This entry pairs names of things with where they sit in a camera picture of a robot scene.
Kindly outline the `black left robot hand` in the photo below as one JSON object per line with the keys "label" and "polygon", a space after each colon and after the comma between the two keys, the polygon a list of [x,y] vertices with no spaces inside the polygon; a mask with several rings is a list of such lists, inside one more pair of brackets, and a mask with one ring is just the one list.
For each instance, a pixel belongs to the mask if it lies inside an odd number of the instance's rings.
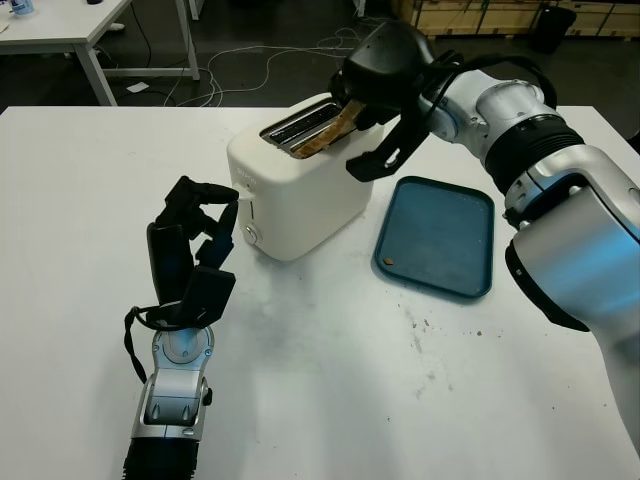
{"label": "black left robot hand", "polygon": [[183,298],[195,268],[218,269],[233,249],[239,192],[182,176],[147,226],[152,280],[160,304]]}

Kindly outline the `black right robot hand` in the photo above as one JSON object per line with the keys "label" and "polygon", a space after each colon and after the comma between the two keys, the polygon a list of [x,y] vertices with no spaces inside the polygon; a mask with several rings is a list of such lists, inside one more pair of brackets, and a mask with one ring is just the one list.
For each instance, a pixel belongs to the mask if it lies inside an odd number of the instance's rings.
{"label": "black right robot hand", "polygon": [[428,38],[415,27],[389,21],[374,29],[342,61],[329,80],[329,92],[342,107],[363,105],[356,128],[383,125],[414,102],[425,85],[434,54]]}

